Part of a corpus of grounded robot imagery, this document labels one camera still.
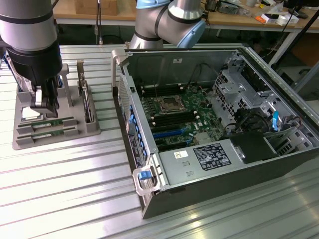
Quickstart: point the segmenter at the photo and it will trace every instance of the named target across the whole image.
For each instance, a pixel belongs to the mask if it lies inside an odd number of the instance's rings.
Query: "blue ram slot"
[[[170,132],[165,132],[165,133],[153,133],[154,138],[165,138],[165,137],[170,137],[170,136],[176,136],[176,135],[181,135],[185,133],[185,128],[175,130],[175,131],[170,131]]]

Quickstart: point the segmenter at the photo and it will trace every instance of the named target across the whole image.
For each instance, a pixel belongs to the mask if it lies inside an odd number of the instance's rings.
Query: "metal handle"
[[[137,168],[133,171],[133,180],[134,180],[134,184],[135,184],[135,188],[136,188],[136,192],[138,195],[140,196],[145,196],[151,192],[154,192],[154,191],[157,191],[160,189],[160,183],[159,181],[157,182],[157,184],[151,188],[147,188],[147,189],[143,189],[141,188],[141,185],[140,185],[140,180],[139,180],[139,173],[143,172],[143,171],[148,171],[148,170],[151,170],[151,167],[150,165],[147,165],[143,168]]]

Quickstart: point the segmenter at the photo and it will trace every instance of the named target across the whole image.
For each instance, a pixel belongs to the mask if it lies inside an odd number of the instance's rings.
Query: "green circuit board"
[[[182,112],[197,111],[199,115],[199,118],[192,122],[176,124],[176,128],[183,129],[183,134],[177,136],[155,138],[155,142],[159,149],[161,147],[169,148],[169,145],[178,146],[179,143],[183,142],[187,142],[186,146],[199,145],[200,143],[196,139],[196,135],[204,132],[207,133],[209,139],[212,142],[218,141],[219,138],[223,135],[223,126],[220,123],[220,119],[216,116],[212,109],[211,98],[212,96],[207,94],[205,89],[199,89],[198,86],[191,86],[180,95],[151,98],[141,97],[141,102],[149,122],[152,122],[152,117],[165,115],[169,116],[172,114],[177,116],[179,113]],[[166,99],[167,101],[169,101],[169,103],[175,103],[175,108],[171,108],[172,112],[168,111],[164,107]],[[151,130],[154,130],[156,129],[156,126],[153,126],[150,123],[150,128]]]

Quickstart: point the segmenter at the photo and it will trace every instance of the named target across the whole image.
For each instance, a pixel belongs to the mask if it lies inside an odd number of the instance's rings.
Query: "white sticker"
[[[174,60],[173,60],[173,64],[181,63],[182,61],[183,61],[182,58],[177,58],[177,59],[174,59]]]
[[[175,152],[174,155],[176,159],[188,157],[186,150],[181,152]]]

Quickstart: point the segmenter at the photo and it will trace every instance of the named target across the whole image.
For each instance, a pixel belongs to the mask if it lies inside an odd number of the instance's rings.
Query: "table leg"
[[[219,34],[221,32],[222,29],[219,29],[218,32],[216,33],[216,36],[219,37]]]
[[[295,39],[295,37],[298,35],[299,31],[293,31],[290,32],[289,35],[286,37],[286,39],[284,40],[283,44],[280,46],[280,48],[278,49],[278,51],[276,52],[276,54],[274,55],[274,57],[271,59],[271,61],[269,62],[269,66],[271,66],[272,64],[276,63],[279,58],[283,55],[283,53],[287,50],[287,48],[289,47],[289,45],[293,42],[293,40]]]

